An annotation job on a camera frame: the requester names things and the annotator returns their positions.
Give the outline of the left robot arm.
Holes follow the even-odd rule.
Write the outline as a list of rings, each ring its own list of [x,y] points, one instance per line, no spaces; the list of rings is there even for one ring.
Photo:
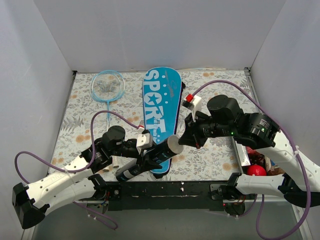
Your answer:
[[[98,171],[112,163],[113,156],[133,158],[144,171],[151,162],[144,150],[154,150],[159,144],[144,129],[136,139],[125,140],[125,130],[112,126],[102,137],[96,139],[62,171],[12,189],[12,204],[21,227],[29,229],[39,224],[46,215],[57,208],[82,199],[104,200],[112,193]]]

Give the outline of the clear plastic tube lid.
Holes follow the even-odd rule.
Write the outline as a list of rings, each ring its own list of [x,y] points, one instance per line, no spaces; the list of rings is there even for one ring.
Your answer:
[[[183,152],[184,146],[179,144],[179,137],[177,135],[171,135],[167,138],[168,148],[175,154],[179,155]]]

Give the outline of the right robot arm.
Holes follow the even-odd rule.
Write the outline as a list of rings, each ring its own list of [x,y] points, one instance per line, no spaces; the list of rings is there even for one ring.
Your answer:
[[[180,145],[200,149],[208,138],[232,137],[238,144],[256,150],[272,160],[283,174],[252,176],[233,173],[226,184],[214,190],[223,199],[237,199],[241,195],[262,194],[284,198],[304,208],[307,188],[310,187],[311,207],[320,204],[320,167],[289,142],[283,130],[262,113],[244,113],[234,98],[217,95],[207,102],[209,115],[201,112],[202,98],[189,94],[182,105],[191,113],[185,118],[185,131]]]

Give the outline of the black shuttlecock tube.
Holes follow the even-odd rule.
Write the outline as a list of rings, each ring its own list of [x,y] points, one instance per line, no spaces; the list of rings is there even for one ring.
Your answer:
[[[179,155],[184,150],[184,147],[179,144],[179,137],[171,135],[163,142],[156,144],[150,150],[139,155],[122,166],[115,173],[118,182],[126,182],[144,172],[161,169],[161,163]]]

